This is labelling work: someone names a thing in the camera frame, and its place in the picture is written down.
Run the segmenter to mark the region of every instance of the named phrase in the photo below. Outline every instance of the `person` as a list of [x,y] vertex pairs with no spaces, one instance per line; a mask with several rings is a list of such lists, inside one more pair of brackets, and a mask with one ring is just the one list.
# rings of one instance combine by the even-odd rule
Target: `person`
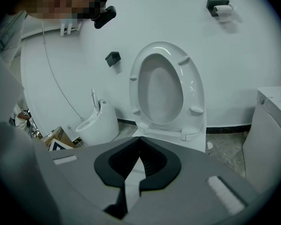
[[20,0],[0,23],[0,122],[9,120],[23,87],[6,69],[10,66],[21,42],[27,14],[46,21],[84,20],[100,13],[107,0]]
[[23,23],[28,15],[49,21],[77,19],[91,9],[104,7],[105,0],[21,0],[3,18],[0,24],[0,56],[9,67],[21,41]]
[[23,131],[26,130],[27,120],[29,120],[28,115],[24,115],[23,110],[18,104],[15,105],[14,110],[11,114],[11,119],[15,120],[15,126]]

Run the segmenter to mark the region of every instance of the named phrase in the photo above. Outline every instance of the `smart toilet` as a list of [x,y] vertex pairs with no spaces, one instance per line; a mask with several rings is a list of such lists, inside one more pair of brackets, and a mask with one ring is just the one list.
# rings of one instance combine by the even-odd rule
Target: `smart toilet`
[[281,181],[281,87],[258,88],[256,100],[243,152],[246,179],[263,193]]
[[112,141],[118,134],[116,112],[106,100],[98,100],[92,89],[94,111],[89,119],[76,129],[85,146],[94,146]]
[[168,42],[144,47],[135,59],[130,104],[147,136],[205,152],[206,112],[199,72],[181,48]]

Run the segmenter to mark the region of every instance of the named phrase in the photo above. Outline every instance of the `black baseboard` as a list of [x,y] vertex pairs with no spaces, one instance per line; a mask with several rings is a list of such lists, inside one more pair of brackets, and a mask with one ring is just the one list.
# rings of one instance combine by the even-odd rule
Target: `black baseboard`
[[[118,118],[118,122],[123,122],[126,124],[136,126],[135,121]],[[250,129],[251,129],[251,125],[236,126],[236,127],[208,127],[206,128],[206,133],[207,134],[243,133],[243,132],[249,132]]]
[[135,121],[130,121],[130,120],[125,120],[125,119],[118,118],[118,122],[123,122],[123,123],[126,123],[126,124],[130,124],[130,125],[135,125],[136,126]]

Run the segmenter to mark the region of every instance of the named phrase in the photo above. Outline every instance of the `open toilet lid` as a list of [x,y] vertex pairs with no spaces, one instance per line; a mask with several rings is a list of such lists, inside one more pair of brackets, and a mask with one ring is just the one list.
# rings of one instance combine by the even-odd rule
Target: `open toilet lid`
[[190,133],[201,128],[204,90],[191,58],[168,42],[144,47],[130,74],[130,103],[139,128]]

